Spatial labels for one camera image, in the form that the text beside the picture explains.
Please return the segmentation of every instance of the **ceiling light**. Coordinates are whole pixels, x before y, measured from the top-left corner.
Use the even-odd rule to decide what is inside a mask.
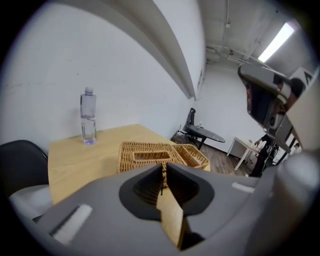
[[[288,23],[285,23],[269,46],[260,55],[258,60],[261,62],[266,62],[272,56],[272,54],[274,54],[284,44],[284,42],[292,35],[294,31],[295,30],[289,26]]]

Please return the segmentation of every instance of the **water bottle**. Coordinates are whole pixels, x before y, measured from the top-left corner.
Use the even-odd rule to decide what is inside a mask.
[[[95,116],[97,96],[93,95],[93,92],[92,88],[86,87],[80,98],[81,129],[83,142],[86,145],[92,145],[97,141]]]

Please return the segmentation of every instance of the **ceiling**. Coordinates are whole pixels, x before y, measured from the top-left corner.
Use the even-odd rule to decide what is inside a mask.
[[[316,58],[298,23],[270,0],[199,0],[208,65],[237,69],[242,63],[268,66],[290,76],[299,67],[315,71]],[[292,36],[266,61],[258,57],[285,22]]]

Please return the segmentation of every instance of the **black seat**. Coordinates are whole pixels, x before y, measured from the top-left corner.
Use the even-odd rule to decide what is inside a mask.
[[[0,182],[7,197],[24,188],[48,185],[47,155],[28,140],[0,145]]]

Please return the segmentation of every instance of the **wicker basket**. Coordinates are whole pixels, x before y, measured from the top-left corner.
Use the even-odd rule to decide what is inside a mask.
[[[208,158],[206,158],[194,145],[180,144],[173,145],[173,147],[188,166],[204,169],[210,163]]]
[[[119,149],[117,173],[147,165],[162,164],[164,186],[166,186],[167,163],[187,165],[170,144],[124,141]]]

